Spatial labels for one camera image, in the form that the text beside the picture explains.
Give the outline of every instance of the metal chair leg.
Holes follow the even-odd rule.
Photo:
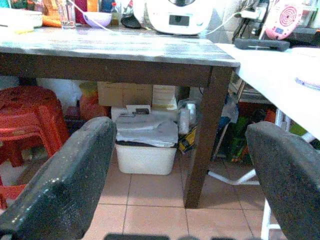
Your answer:
[[[259,181],[248,181],[249,179],[252,179],[253,177],[256,176],[256,170],[252,169],[249,171],[247,174],[243,175],[237,180],[230,180],[222,175],[219,175],[217,173],[214,173],[213,171],[208,171],[208,175],[218,179],[226,184],[230,184],[233,186],[238,186],[238,185],[260,185]]]

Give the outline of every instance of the wooden table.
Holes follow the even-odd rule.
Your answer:
[[[198,205],[230,76],[239,65],[211,41],[195,37],[87,27],[42,27],[16,35],[0,27],[0,75],[203,87],[186,208]]]

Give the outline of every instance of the white kitchen appliance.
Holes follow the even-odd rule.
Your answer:
[[[175,35],[196,35],[211,20],[213,0],[146,0],[152,26],[159,32]]]

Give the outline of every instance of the display screen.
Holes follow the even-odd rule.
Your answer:
[[[169,25],[189,26],[189,17],[188,16],[170,15]]]

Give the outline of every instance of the white table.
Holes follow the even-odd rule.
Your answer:
[[[316,75],[320,69],[319,49],[312,49],[313,57],[300,54],[299,49],[285,52],[273,50],[241,50],[232,44],[217,44],[236,61],[236,72],[290,119],[320,139],[320,90],[296,83],[297,75]]]

